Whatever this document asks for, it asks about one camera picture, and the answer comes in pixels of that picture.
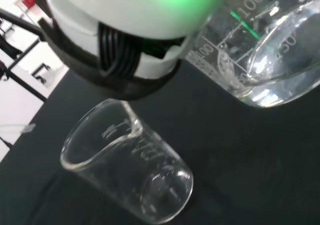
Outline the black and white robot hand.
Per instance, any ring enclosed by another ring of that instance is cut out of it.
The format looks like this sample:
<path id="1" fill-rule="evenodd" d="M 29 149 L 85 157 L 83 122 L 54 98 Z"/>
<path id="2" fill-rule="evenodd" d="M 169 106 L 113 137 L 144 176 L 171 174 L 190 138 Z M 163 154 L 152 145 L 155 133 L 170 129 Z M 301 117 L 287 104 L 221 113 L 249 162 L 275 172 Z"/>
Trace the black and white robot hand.
<path id="1" fill-rule="evenodd" d="M 47 0 L 43 36 L 70 70 L 108 98 L 134 101 L 178 72 L 224 0 Z"/>

